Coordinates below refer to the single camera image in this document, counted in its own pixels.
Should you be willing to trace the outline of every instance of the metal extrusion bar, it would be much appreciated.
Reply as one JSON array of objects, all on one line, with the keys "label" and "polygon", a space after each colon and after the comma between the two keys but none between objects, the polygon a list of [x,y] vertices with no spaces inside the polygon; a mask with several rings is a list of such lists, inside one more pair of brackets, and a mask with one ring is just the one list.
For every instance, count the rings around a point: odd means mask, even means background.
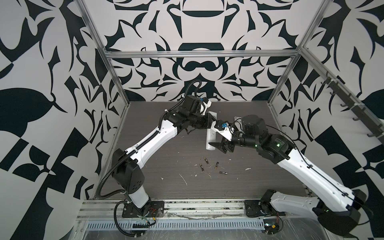
[{"label": "metal extrusion bar", "polygon": [[295,56],[297,50],[106,51],[107,58],[196,58]]},{"label": "metal extrusion bar", "polygon": [[[164,201],[164,216],[167,219],[179,219],[183,216],[206,216],[226,214],[219,218],[231,218],[228,215],[245,214],[244,200],[249,199],[159,199]],[[78,220],[113,219],[113,208],[120,200],[86,200],[78,214]],[[123,205],[117,209],[121,216]]]},{"label": "metal extrusion bar", "polygon": [[313,67],[313,69],[324,79],[330,77],[331,79],[337,79],[337,77],[329,71],[329,69],[321,63],[321,61],[315,57],[305,47],[300,47],[299,54]]},{"label": "metal extrusion bar", "polygon": [[296,66],[296,63],[297,61],[299,61],[300,59],[300,55],[299,53],[297,53],[293,58],[291,58],[290,62],[288,63],[287,67],[285,68],[282,76],[280,77],[280,79],[278,80],[277,82],[277,85],[276,87],[274,88],[271,96],[269,97],[268,99],[268,103],[269,104],[273,104],[273,101],[277,98],[277,96],[279,95],[281,89],[283,88],[285,82],[287,81],[288,79],[288,76],[289,74],[291,74],[293,68]]},{"label": "metal extrusion bar", "polygon": [[334,91],[334,94],[345,103],[344,107],[349,109],[357,116],[354,120],[360,120],[371,132],[369,137],[377,137],[384,144],[384,126],[381,120],[365,106],[360,99],[353,94],[329,69],[320,62],[308,49],[300,48],[299,54],[308,62],[309,65],[323,78]]},{"label": "metal extrusion bar", "polygon": [[[311,23],[310,23],[310,25],[307,28],[307,31],[305,32],[303,38],[301,39],[301,41],[297,47],[297,50],[299,50],[302,46],[306,46],[307,43],[311,40],[315,30],[317,29],[317,27],[320,25],[321,21],[323,20],[324,14],[325,14],[326,10],[328,9],[329,5],[331,4],[331,2],[333,2],[333,0],[323,0],[321,2],[319,8],[317,9],[317,11],[316,11]],[[287,81],[288,76],[291,73],[291,71],[293,70],[293,68],[296,66],[296,63],[299,60],[299,58],[300,58],[300,56],[298,56],[298,55],[291,58],[291,61],[289,62],[289,64],[285,68],[283,75],[278,80],[275,89],[273,90],[270,98],[268,99],[268,102],[270,104],[272,104],[273,101],[276,99],[276,97],[279,95],[283,85]]]},{"label": "metal extrusion bar", "polygon": [[340,80],[327,78],[323,84],[328,84],[333,90],[331,95],[337,95],[345,104],[342,107],[348,107],[357,118],[355,121],[361,121],[370,131],[368,137],[376,137],[384,145],[384,126],[383,122],[372,113],[364,103],[362,103]]},{"label": "metal extrusion bar", "polygon": [[84,0],[75,0],[75,2],[77,4],[77,7],[79,8],[79,11],[81,13],[81,16],[83,18],[84,23],[87,26],[87,28],[89,29],[89,33],[91,34],[91,37],[92,37],[93,41],[95,42],[95,45],[97,47],[97,50],[99,51],[101,59],[103,60],[105,67],[107,68],[107,70],[111,74],[113,83],[115,84],[115,86],[116,86],[120,96],[122,97],[124,103],[126,105],[128,105],[129,100],[127,98],[127,95],[125,94],[125,91],[123,90],[120,79],[117,76],[115,69],[113,68],[110,60],[107,59],[107,57],[105,56],[104,45],[103,45],[103,43],[99,37],[99,33],[97,32],[96,27],[95,27],[95,25],[91,19],[91,16],[88,12],[86,4],[84,3]]},{"label": "metal extrusion bar", "polygon": [[303,38],[301,39],[298,47],[303,47],[306,46],[307,43],[312,39],[312,36],[314,32],[316,31],[317,27],[320,25],[321,21],[324,18],[325,12],[327,11],[329,5],[333,2],[334,0],[323,0],[317,9],[311,24],[308,26]]},{"label": "metal extrusion bar", "polygon": [[276,125],[277,125],[277,128],[278,128],[280,131],[284,132],[284,131],[283,131],[283,127],[281,126],[281,124],[280,124],[280,122],[279,122],[278,115],[277,115],[277,113],[276,113],[275,107],[274,107],[273,105],[269,104],[269,103],[268,103],[268,107],[269,107],[269,110],[270,110],[271,113],[272,113],[272,118],[273,118],[273,120],[275,121],[275,123],[276,123]]}]

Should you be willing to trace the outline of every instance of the patterned wallpaper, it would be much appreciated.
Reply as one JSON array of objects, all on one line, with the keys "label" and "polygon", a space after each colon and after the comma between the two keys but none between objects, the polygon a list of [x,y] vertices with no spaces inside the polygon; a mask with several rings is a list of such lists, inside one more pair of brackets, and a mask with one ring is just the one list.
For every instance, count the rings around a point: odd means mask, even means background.
[{"label": "patterned wallpaper", "polygon": [[0,1],[1,239],[68,239],[124,103],[73,0]]},{"label": "patterned wallpaper", "polygon": [[112,64],[130,101],[179,100],[202,80],[198,96],[211,101],[268,100],[289,57],[134,58]]},{"label": "patterned wallpaper", "polygon": [[161,51],[293,49],[321,0],[85,2],[107,50]]},{"label": "patterned wallpaper", "polygon": [[[312,51],[379,118],[384,119],[382,81],[384,3],[335,0],[308,44]],[[311,161],[351,189],[361,189],[366,205],[347,237],[384,237],[384,146],[367,137],[368,128],[301,58],[273,103],[284,131]]]}]

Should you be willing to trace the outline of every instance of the dark wood grain surface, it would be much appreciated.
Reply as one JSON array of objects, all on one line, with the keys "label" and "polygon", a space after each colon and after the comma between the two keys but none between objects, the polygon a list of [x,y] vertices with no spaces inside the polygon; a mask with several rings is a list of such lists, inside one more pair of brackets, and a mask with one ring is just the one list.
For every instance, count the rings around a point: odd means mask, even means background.
[{"label": "dark wood grain surface", "polygon": [[[117,147],[125,150],[145,137],[158,125],[164,109],[174,104],[132,102]],[[266,102],[214,102],[209,110],[217,112],[218,119],[229,122],[233,122],[235,116],[255,114],[262,117],[266,124],[276,127]],[[267,189],[305,196],[303,185],[297,178],[260,157],[254,149],[235,147],[233,153],[227,154],[217,149],[206,150],[206,134],[207,130],[196,130],[189,135],[182,131],[147,161],[143,168],[144,188],[151,198],[261,197]],[[221,136],[217,134],[216,141],[220,140]],[[216,162],[219,162],[218,169],[215,169]],[[225,171],[228,175],[219,174],[219,171]],[[110,177],[102,194],[116,189],[119,186]],[[121,195],[115,195],[114,198],[121,198]]]}]

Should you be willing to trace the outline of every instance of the white debris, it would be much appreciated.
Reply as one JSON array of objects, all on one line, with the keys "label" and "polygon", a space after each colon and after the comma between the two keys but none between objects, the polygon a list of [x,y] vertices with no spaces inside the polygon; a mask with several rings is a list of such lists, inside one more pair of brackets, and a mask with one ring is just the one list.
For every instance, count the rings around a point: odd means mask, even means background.
[{"label": "white debris", "polygon": [[180,177],[184,180],[185,184],[188,186],[187,182],[185,181],[185,179],[183,178],[183,176],[181,176],[181,174],[179,174]]}]

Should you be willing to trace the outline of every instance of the ventilated metal panel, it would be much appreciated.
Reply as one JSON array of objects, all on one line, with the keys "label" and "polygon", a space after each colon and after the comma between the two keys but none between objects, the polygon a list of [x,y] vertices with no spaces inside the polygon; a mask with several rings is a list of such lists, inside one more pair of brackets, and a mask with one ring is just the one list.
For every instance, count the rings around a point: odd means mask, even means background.
[{"label": "ventilated metal panel", "polygon": [[[119,225],[125,230],[132,230],[132,224],[143,223],[142,220],[120,220]],[[88,231],[114,230],[113,220],[89,221]],[[262,219],[201,219],[201,220],[157,220],[151,230],[209,230],[209,229],[256,229],[264,230]]]}]

